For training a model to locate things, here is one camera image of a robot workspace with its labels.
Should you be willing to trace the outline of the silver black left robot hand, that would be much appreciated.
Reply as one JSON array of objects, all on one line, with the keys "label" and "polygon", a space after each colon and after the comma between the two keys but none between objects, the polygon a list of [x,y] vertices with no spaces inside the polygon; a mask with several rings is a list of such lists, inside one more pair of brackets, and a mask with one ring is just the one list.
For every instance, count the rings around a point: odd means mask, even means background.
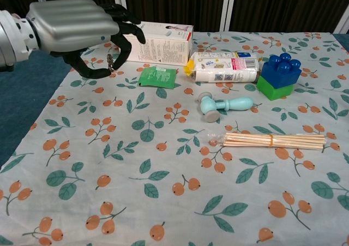
[{"label": "silver black left robot hand", "polygon": [[82,77],[101,79],[111,75],[108,68],[91,69],[81,58],[89,47],[112,42],[120,49],[113,69],[128,59],[132,44],[125,35],[134,35],[141,44],[146,39],[141,21],[120,4],[97,5],[93,0],[34,2],[26,19],[34,29],[40,50],[62,57]]}]

